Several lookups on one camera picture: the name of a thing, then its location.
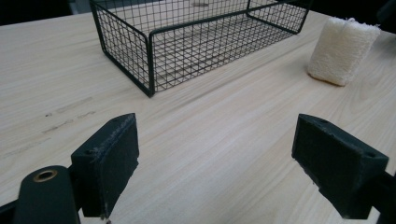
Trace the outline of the black wire mesh basket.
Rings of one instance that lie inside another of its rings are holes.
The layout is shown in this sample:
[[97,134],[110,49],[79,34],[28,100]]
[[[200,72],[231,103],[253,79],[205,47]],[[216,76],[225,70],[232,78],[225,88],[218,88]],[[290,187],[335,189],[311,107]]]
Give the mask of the black wire mesh basket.
[[90,0],[103,53],[148,97],[301,32],[314,0]]

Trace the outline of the cream loofah sponge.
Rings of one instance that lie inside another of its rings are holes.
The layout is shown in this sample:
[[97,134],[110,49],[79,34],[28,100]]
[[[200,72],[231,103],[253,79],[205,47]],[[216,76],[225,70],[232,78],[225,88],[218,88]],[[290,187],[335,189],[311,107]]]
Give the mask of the cream loofah sponge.
[[308,75],[337,86],[347,85],[380,32],[377,25],[353,18],[329,18],[308,63]]

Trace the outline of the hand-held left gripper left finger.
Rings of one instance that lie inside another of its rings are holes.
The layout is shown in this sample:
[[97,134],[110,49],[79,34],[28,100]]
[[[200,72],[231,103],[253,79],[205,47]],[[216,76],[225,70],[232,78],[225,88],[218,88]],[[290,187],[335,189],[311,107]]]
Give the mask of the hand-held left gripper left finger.
[[135,113],[108,121],[71,155],[85,217],[109,218],[138,165]]

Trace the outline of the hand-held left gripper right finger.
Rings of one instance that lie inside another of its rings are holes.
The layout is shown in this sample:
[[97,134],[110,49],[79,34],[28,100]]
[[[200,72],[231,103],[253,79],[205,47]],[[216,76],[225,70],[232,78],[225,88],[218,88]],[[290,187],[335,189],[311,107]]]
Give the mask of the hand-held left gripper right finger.
[[314,116],[298,116],[291,156],[341,217],[389,218],[389,157]]

